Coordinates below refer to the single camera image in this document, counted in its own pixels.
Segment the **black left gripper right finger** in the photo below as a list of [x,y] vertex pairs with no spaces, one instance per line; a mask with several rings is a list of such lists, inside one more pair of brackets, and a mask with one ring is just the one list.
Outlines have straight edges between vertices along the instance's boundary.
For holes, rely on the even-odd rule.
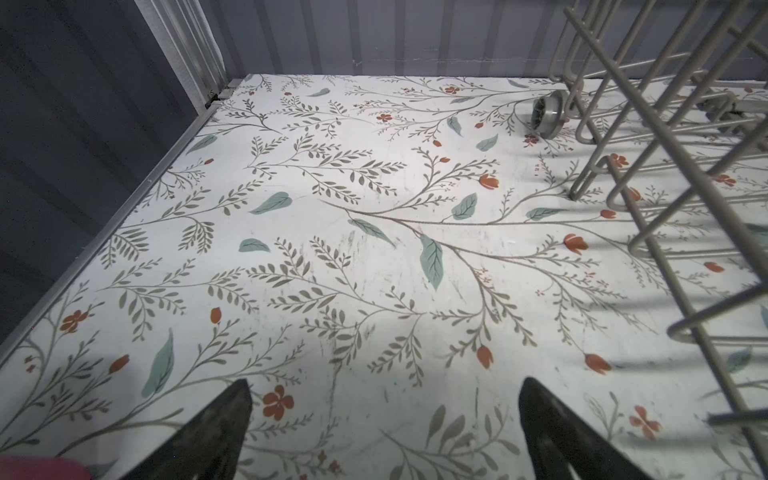
[[518,409],[537,479],[649,477],[535,378],[524,379]]

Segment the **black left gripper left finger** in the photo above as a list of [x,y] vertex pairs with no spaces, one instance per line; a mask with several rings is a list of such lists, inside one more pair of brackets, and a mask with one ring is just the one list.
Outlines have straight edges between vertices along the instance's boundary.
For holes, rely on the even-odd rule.
[[248,382],[235,381],[124,477],[234,478],[252,409]]

